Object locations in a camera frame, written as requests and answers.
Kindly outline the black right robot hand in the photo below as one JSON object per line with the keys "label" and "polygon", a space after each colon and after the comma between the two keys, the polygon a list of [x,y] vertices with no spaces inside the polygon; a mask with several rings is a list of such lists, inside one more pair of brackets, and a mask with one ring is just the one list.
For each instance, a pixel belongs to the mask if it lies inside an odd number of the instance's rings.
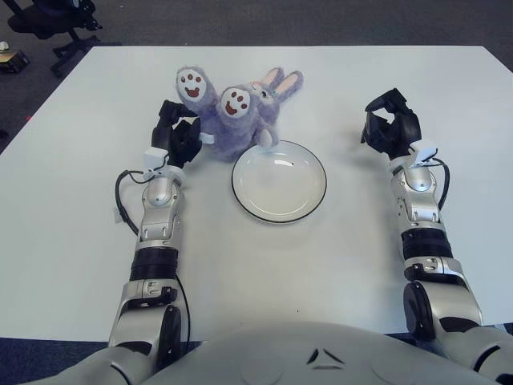
{"label": "black right robot hand", "polygon": [[390,160],[408,156],[410,145],[422,138],[418,117],[397,88],[372,100],[365,112],[361,143],[385,153]]}

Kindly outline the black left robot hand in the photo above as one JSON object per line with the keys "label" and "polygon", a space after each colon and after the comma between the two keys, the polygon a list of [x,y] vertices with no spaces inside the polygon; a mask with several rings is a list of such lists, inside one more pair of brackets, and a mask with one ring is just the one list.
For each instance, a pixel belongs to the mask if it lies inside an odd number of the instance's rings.
{"label": "black left robot hand", "polygon": [[200,152],[200,117],[181,103],[164,100],[151,145],[168,151],[168,165],[183,168]]}

